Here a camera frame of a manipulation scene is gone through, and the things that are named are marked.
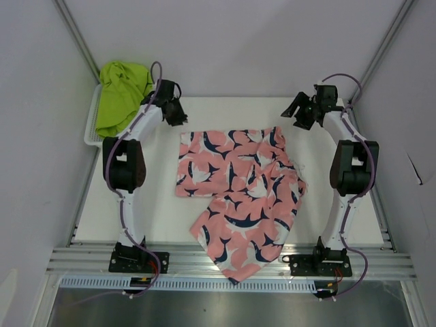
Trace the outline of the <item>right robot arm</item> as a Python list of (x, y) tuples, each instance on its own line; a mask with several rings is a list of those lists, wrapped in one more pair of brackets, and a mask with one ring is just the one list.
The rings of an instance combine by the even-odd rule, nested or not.
[(347, 110), (337, 104), (334, 85), (316, 84), (315, 95), (299, 92), (282, 117), (294, 117), (294, 126), (323, 127), (337, 145), (329, 181), (333, 202), (326, 228), (311, 255), (311, 267), (326, 275), (347, 257), (347, 237), (356, 209), (375, 184), (379, 144), (369, 141), (353, 126)]

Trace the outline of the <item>pink shark print shorts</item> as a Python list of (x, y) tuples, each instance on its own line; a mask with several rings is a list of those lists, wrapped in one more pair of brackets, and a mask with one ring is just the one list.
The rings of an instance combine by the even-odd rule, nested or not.
[(181, 134), (175, 194), (210, 199), (190, 232), (235, 285), (279, 257), (302, 204), (285, 146), (278, 126)]

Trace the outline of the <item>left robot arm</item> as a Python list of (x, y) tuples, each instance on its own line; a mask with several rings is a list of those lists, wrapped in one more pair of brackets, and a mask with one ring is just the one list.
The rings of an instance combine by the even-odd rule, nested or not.
[(116, 196), (120, 221), (120, 236), (114, 247), (115, 263), (122, 263), (138, 273), (148, 264), (149, 252), (145, 236), (140, 232), (138, 197), (146, 179), (146, 163), (142, 143), (162, 122), (175, 127), (187, 122), (177, 82), (159, 80), (141, 102), (132, 122), (115, 137), (105, 137), (102, 143), (103, 176), (109, 190)]

